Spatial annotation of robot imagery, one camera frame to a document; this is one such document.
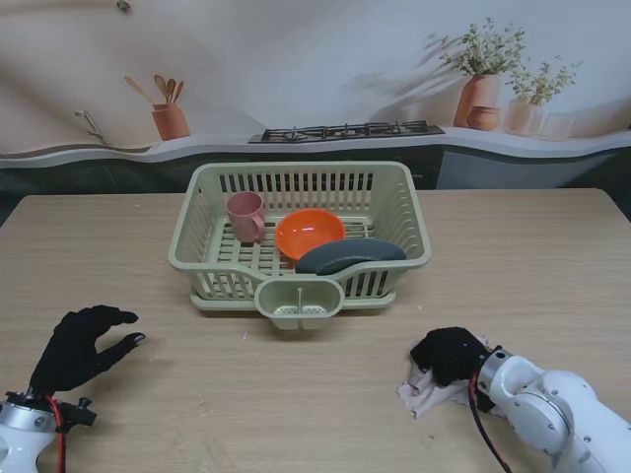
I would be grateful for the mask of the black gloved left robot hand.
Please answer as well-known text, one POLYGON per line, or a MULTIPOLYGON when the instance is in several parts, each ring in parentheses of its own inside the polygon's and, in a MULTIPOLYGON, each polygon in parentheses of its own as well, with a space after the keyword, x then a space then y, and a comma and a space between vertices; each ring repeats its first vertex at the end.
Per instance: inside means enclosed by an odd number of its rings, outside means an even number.
POLYGON ((34 396, 70 391, 108 371, 137 348, 145 335, 128 334, 101 352, 96 349, 97 340, 112 327, 137 320, 136 313, 109 305, 68 312, 53 329, 35 366, 29 384, 34 396))

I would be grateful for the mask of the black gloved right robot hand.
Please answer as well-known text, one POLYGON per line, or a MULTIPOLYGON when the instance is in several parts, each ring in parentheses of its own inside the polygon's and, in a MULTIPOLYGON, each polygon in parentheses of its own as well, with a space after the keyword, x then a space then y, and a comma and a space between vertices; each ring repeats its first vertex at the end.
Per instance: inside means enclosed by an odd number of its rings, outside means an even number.
POLYGON ((456 381, 470 380, 487 357, 486 346, 462 327, 434 329, 410 351, 412 361, 441 387, 456 381))

